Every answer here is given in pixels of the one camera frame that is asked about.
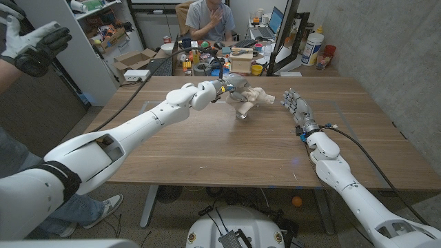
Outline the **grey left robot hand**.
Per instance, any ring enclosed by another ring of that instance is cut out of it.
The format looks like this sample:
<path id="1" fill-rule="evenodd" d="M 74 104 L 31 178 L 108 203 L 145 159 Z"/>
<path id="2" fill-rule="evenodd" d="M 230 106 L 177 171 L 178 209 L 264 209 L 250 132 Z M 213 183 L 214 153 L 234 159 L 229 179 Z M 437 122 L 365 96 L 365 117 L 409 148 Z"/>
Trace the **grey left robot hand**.
<path id="1" fill-rule="evenodd" d="M 221 94 L 225 92 L 228 92 L 229 96 L 235 101 L 248 101 L 248 99 L 239 92 L 239 89 L 244 89 L 250 86 L 250 84 L 245 77 L 239 74 L 227 74 L 222 78 L 216 79 L 213 82 L 213 86 L 216 90 L 216 97 L 212 101 L 213 103 L 217 102 L 217 100 L 221 98 Z"/>

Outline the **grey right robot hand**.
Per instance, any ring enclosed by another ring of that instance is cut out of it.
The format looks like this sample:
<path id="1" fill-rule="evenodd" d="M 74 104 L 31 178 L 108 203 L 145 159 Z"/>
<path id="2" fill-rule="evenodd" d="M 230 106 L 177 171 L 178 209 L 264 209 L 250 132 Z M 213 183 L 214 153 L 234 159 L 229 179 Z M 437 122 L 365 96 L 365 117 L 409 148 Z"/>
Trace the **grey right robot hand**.
<path id="1" fill-rule="evenodd" d="M 296 135 L 307 138 L 320 130 L 313 112 L 307 102 L 293 89 L 285 91 L 280 102 L 293 116 L 296 122 Z"/>

